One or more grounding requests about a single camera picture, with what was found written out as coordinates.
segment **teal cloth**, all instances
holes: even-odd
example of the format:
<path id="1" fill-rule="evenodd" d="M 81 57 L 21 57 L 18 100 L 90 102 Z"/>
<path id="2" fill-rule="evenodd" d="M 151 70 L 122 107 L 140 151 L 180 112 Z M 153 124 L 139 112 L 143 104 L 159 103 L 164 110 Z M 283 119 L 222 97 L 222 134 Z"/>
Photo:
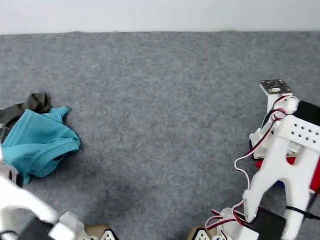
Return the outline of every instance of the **teal cloth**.
<path id="1" fill-rule="evenodd" d="M 30 176 L 43 178 L 50 174 L 68 152 L 80 147 L 80 139 L 63 124 L 68 107 L 51 108 L 38 114 L 26 109 L 2 144 L 4 161 L 23 175 L 23 183 Z"/>

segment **gray carpet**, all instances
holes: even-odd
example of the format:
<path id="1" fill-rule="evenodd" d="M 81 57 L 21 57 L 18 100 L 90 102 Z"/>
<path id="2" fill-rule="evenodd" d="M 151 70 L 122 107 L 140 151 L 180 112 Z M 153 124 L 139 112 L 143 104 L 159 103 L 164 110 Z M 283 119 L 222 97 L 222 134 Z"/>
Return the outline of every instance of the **gray carpet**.
<path id="1" fill-rule="evenodd" d="M 0 36 L 0 107 L 49 92 L 72 108 L 66 124 L 82 140 L 26 189 L 60 213 L 111 223 L 122 240 L 183 240 L 211 208 L 241 200 L 233 161 L 266 111 L 259 81 L 272 78 L 320 105 L 320 32 Z M 240 165 L 257 171 L 251 159 Z M 283 189 L 262 205 L 283 213 Z M 297 239 L 319 235 L 306 220 Z"/>

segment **white wall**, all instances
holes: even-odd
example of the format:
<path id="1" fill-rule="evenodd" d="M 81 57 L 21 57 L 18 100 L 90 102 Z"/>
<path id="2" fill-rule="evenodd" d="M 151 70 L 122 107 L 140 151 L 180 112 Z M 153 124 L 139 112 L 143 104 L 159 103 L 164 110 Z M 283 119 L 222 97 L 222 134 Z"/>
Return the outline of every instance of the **white wall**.
<path id="1" fill-rule="evenodd" d="M 0 34 L 316 31 L 320 0 L 0 0 Z"/>

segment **black cable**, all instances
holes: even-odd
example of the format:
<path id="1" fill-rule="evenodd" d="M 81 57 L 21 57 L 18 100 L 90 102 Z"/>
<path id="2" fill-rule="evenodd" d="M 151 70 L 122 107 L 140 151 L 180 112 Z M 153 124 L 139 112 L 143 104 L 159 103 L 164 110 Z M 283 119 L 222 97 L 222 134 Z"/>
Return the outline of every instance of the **black cable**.
<path id="1" fill-rule="evenodd" d="M 314 192 L 314 194 L 311 196 L 310 201 L 308 203 L 308 206 L 306 207 L 306 212 L 310 212 L 310 209 L 312 207 L 312 205 L 315 203 L 318 194 L 320 193 L 320 185 L 318 186 L 317 190 Z"/>
<path id="2" fill-rule="evenodd" d="M 17 235 L 18 236 L 18 233 L 16 231 L 13 231 L 13 230 L 5 230 L 5 231 L 2 231 L 0 232 L 0 240 L 2 239 L 2 235 L 4 234 L 14 234 L 14 235 Z"/>
<path id="3" fill-rule="evenodd" d="M 225 240 L 228 240 L 227 236 L 225 235 L 225 233 L 221 230 L 222 235 L 224 236 Z"/>
<path id="4" fill-rule="evenodd" d="M 289 210 L 298 212 L 298 213 L 304 215 L 304 217 L 307 218 L 307 219 L 315 219 L 315 220 L 319 220 L 320 221 L 320 216 L 314 215 L 314 214 L 312 214 L 310 212 L 307 212 L 307 211 L 303 211 L 303 210 L 301 210 L 299 208 L 296 208 L 296 207 L 293 207 L 293 206 L 286 206 L 285 209 L 289 209 Z"/>

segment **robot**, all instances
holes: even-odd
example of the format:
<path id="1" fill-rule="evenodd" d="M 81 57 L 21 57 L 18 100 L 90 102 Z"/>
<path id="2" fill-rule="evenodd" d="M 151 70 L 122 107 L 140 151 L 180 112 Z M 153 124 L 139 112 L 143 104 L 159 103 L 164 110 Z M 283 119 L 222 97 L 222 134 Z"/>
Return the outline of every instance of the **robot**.
<path id="1" fill-rule="evenodd" d="M 310 184 L 320 156 L 320 107 L 293 96 L 281 79 L 260 82 L 268 97 L 267 114 L 260 128 L 249 136 L 251 149 L 234 162 L 236 170 L 245 173 L 247 189 L 242 201 L 222 211 L 212 209 L 214 216 L 204 227 L 195 228 L 190 240 L 294 240 L 304 218 L 320 219 L 309 213 Z M 237 162 L 253 155 L 263 159 L 260 170 L 250 181 Z M 287 157 L 295 157 L 294 164 Z M 19 187 L 18 171 L 3 163 L 0 152 L 1 240 L 117 240 L 110 229 L 102 236 L 90 236 L 85 225 L 71 212 L 59 216 L 50 206 Z M 260 207 L 263 194 L 277 181 L 285 185 L 287 207 L 284 216 Z M 244 213 L 237 211 L 243 205 Z M 12 211 L 28 209 L 36 217 L 17 234 Z"/>

